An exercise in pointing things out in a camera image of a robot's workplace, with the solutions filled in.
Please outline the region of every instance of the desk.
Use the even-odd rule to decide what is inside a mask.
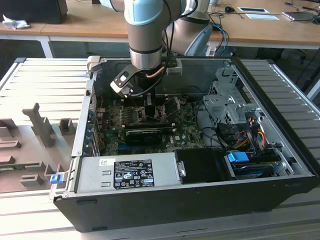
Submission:
[[[210,12],[225,13],[221,19],[223,29],[229,33],[229,46],[235,47],[263,47],[263,48],[291,48],[291,49],[318,49],[320,47],[320,26],[311,22],[290,22],[289,18],[281,15],[282,12],[296,12],[292,6],[284,4],[284,0],[224,0],[226,5],[231,4],[237,13],[225,13],[226,5],[209,7]],[[316,3],[295,0],[294,4],[301,11],[302,6],[315,8]],[[274,14],[279,20],[250,19],[238,7],[263,8]],[[214,14],[213,20],[218,24],[219,18]],[[222,36],[219,31],[211,35]]]
[[[31,23],[30,28],[10,30],[0,26],[0,39],[35,40],[40,41],[44,54],[52,58],[51,41],[71,42],[112,42],[127,43],[128,33],[125,18],[122,13],[114,12],[91,1],[66,0],[68,15],[63,24],[52,25]],[[237,7],[266,8],[271,14],[281,14],[283,11],[294,12],[295,8],[284,4],[284,0],[224,0],[231,4],[237,12]],[[294,1],[301,9],[315,7],[316,3]],[[224,11],[225,6],[216,7],[215,11]],[[224,15],[221,20],[223,28],[229,33],[229,46],[264,47],[291,49],[318,49],[320,47],[320,26],[311,22],[290,22],[283,15],[280,20],[249,19],[237,14]],[[213,32],[209,45],[215,48],[221,41],[220,32]]]

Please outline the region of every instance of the power supply label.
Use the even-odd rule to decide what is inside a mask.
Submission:
[[[155,179],[151,159],[114,162],[113,180],[115,189],[153,187]]]

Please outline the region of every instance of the blue tab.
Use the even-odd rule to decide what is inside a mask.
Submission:
[[[247,154],[243,151],[233,151],[230,154],[228,154],[228,159],[230,163],[232,162],[249,162],[249,158]]]
[[[50,177],[50,184],[63,184],[64,183],[64,174],[53,174]]]

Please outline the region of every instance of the motherboard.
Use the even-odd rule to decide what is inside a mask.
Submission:
[[[194,104],[186,98],[166,97],[155,107],[153,116],[146,114],[144,106],[126,106],[123,99],[113,100],[105,106],[102,122],[105,156],[169,153],[205,146],[195,123]]]

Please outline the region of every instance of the floor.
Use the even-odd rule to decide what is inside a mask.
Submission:
[[[100,43],[90,42],[90,52],[86,53],[83,42],[59,42],[52,43],[56,58],[87,58],[91,55],[100,55],[103,57],[129,57],[129,45],[127,43]],[[296,49],[285,49],[282,53],[273,48],[254,48],[254,47],[229,47],[225,53],[227,56],[234,52],[241,59],[276,59],[276,64],[284,73],[294,82],[297,80],[302,70],[309,63],[310,59],[317,52],[316,50],[299,51]],[[0,79],[7,72],[14,60],[18,57],[43,58],[42,47],[37,41],[22,40],[0,40]],[[305,80],[310,77],[313,71],[320,64],[320,54],[316,56],[312,64],[305,71],[298,82],[301,88]],[[320,104],[320,96],[314,102]]]

